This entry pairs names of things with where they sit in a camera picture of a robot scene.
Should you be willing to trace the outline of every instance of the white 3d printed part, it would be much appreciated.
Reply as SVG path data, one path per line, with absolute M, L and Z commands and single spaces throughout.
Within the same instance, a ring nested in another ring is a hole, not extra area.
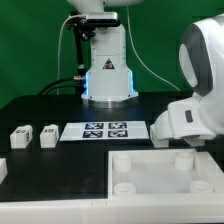
M 190 193 L 212 193 L 213 186 L 206 181 L 194 181 L 190 184 Z
M 12 149 L 25 149 L 33 138 L 33 128 L 30 125 L 18 127 L 11 135 Z
M 131 157 L 126 153 L 117 153 L 113 156 L 114 170 L 119 173 L 127 173 L 131 170 Z
M 40 145 L 41 148 L 54 148 L 59 138 L 58 126 L 49 125 L 45 126 L 40 134 Z
M 194 155 L 191 152 L 178 152 L 175 156 L 175 167 L 178 170 L 191 170 L 194 164 Z

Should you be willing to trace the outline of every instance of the white cylinder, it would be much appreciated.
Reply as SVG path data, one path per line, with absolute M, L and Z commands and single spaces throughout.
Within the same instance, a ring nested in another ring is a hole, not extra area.
M 191 152 L 178 152 L 175 156 L 175 167 L 178 170 L 188 171 L 193 168 L 194 154 Z
M 204 193 L 212 193 L 213 192 L 213 186 L 206 182 L 206 181 L 193 181 L 190 184 L 190 193 L 199 193 L 199 194 L 204 194 Z
M 127 173 L 131 170 L 131 157 L 126 153 L 117 153 L 113 156 L 114 170 L 119 173 Z
M 133 195 L 136 194 L 136 187 L 131 183 L 120 183 L 114 186 L 115 195 Z

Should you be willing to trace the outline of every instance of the white block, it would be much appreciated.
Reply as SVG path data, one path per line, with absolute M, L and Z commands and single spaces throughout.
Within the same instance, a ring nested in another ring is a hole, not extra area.
M 155 148 L 168 148 L 169 147 L 169 140 L 158 140 L 157 136 L 155 135 L 155 127 L 154 125 L 150 126 L 150 138 Z
M 58 139 L 58 126 L 54 124 L 45 126 L 40 134 L 41 148 L 55 148 Z
M 7 174 L 6 159 L 0 159 L 0 184 L 5 179 Z
M 30 125 L 18 127 L 11 135 L 12 149 L 25 149 L 33 138 L 33 128 Z

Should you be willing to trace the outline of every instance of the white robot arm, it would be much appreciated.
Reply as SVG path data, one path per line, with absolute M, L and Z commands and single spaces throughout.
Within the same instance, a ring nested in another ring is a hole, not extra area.
M 157 147 L 185 139 L 192 147 L 224 134 L 224 14 L 192 24 L 179 50 L 182 72 L 194 90 L 191 98 L 168 105 L 151 126 Z
M 86 73 L 86 91 L 81 96 L 83 104 L 100 108 L 132 104 L 138 93 L 133 89 L 132 71 L 126 65 L 125 29 L 120 23 L 116 27 L 110 26 L 110 21 L 118 21 L 118 18 L 116 13 L 104 12 L 104 7 L 128 6 L 143 0 L 67 1 L 80 13 L 86 14 L 84 23 L 100 24 L 103 21 L 105 24 L 96 25 L 90 39 L 91 68 Z
M 81 13 L 104 12 L 105 6 L 129 6 L 143 0 L 67 0 Z

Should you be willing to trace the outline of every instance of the black cable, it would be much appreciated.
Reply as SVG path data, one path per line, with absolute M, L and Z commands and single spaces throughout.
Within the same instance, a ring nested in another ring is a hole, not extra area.
M 52 87 L 50 88 L 48 91 L 45 92 L 44 95 L 47 95 L 49 92 L 53 91 L 53 90 L 56 90 L 56 89 L 63 89 L 63 88 L 74 88 L 77 87 L 78 85 L 70 85 L 70 86 L 55 86 L 55 87 Z
M 50 83 L 49 85 L 47 85 L 46 87 L 44 87 L 39 93 L 38 95 L 42 95 L 45 91 L 47 91 L 49 88 L 51 88 L 52 86 L 55 86 L 57 84 L 63 83 L 63 82 L 68 82 L 68 81 L 74 81 L 74 78 L 65 78 L 65 79 L 59 79 L 55 82 Z

